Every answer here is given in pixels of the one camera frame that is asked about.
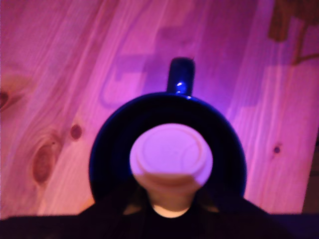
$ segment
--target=mug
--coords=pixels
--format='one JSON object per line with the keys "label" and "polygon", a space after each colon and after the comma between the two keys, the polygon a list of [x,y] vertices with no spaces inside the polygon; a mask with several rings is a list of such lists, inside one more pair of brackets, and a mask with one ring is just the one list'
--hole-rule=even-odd
{"label": "mug", "polygon": [[99,201],[132,177],[130,151],[147,130],[166,123],[187,125],[199,132],[213,154],[213,168],[205,187],[223,184],[244,196],[247,166],[240,140],[227,119],[213,106],[193,97],[195,63],[177,57],[171,61],[166,92],[137,97],[118,108],[102,125],[94,141],[89,179]]}

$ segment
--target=dark object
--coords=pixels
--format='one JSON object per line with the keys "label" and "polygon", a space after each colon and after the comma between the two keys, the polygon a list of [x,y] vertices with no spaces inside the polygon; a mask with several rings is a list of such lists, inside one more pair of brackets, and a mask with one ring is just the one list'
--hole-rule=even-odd
{"label": "dark object", "polygon": [[[77,216],[18,217],[0,221],[2,239],[140,239],[157,232],[146,228],[144,218],[151,216],[148,209],[128,216],[121,216],[121,210],[137,183],[128,180],[102,201],[94,204]],[[209,213],[198,208],[190,212],[194,215],[183,223],[199,220],[194,227],[194,238],[237,238],[237,239],[316,239],[319,237],[319,215],[268,215],[240,196],[226,189],[216,187],[214,201],[220,213]],[[187,238],[187,231],[181,231],[178,238]]]}
{"label": "dark object", "polygon": [[167,92],[143,95],[121,106],[103,124],[90,157],[90,185],[95,201],[107,196],[131,175],[133,143],[145,131],[164,123],[181,123],[197,130],[213,153],[214,163],[206,186],[219,181],[244,195],[246,162],[241,143],[225,117],[211,105],[191,96],[195,65],[174,58]]}

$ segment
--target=wooden surface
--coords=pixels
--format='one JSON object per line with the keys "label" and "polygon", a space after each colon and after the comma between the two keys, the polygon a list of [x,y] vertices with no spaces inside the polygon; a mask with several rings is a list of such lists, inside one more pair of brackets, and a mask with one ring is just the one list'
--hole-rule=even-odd
{"label": "wooden surface", "polygon": [[194,58],[193,95],[242,141],[245,198],[300,213],[319,125],[319,10],[292,2],[2,0],[1,217],[93,204],[98,130],[164,91],[176,56]]}

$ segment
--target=wooden table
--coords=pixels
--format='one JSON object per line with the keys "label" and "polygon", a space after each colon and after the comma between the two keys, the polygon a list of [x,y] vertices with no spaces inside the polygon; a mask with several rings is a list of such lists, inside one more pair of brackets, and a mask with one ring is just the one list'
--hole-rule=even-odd
{"label": "wooden table", "polygon": [[319,125],[319,11],[294,2],[1,1],[1,217],[92,205],[98,130],[164,91],[176,56],[194,58],[193,95],[242,141],[245,198],[300,213]]}

